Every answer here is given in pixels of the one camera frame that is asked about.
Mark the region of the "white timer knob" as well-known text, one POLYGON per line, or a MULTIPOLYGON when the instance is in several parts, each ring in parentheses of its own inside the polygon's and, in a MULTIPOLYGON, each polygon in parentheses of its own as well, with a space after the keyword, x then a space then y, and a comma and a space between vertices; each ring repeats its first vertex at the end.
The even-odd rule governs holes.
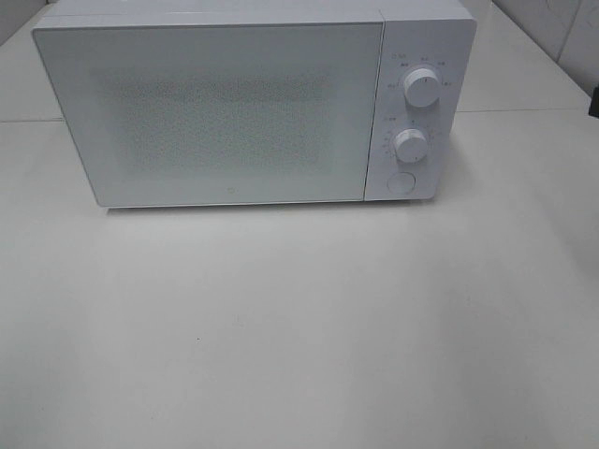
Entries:
POLYGON ((393 138, 393 148, 399 161, 413 164, 427 155, 429 143, 419 129, 410 128, 401 131, 393 138))

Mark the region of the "upper white power knob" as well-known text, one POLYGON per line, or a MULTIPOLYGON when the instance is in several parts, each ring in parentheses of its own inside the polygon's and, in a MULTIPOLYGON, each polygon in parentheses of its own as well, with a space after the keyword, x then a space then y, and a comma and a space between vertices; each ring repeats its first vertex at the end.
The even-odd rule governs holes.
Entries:
POLYGON ((416 108, 427 108, 440 97, 441 82, 436 72, 427 67, 409 71, 403 79, 407 103, 416 108))

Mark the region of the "white microwave door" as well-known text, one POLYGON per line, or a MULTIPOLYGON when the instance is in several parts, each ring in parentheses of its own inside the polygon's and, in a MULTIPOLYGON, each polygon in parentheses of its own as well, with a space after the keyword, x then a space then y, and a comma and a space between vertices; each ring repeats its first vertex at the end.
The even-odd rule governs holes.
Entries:
POLYGON ((383 27, 37 29, 98 205, 360 201, 383 27))

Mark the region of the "white microwave oven body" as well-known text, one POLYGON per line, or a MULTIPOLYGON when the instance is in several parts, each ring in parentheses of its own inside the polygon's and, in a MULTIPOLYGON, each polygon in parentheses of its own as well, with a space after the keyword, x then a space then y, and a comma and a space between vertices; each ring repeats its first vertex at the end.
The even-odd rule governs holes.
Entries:
POLYGON ((60 1, 33 28, 158 28, 291 26, 379 23, 383 27, 364 196, 372 202, 429 199, 435 195, 449 134, 475 38, 476 21, 458 1, 60 1), (403 79, 418 67, 433 69, 439 99, 409 105, 403 79), (405 129, 427 138, 427 155, 413 164, 396 158, 393 138, 405 129), (395 173, 409 172, 407 196, 387 188, 395 173))

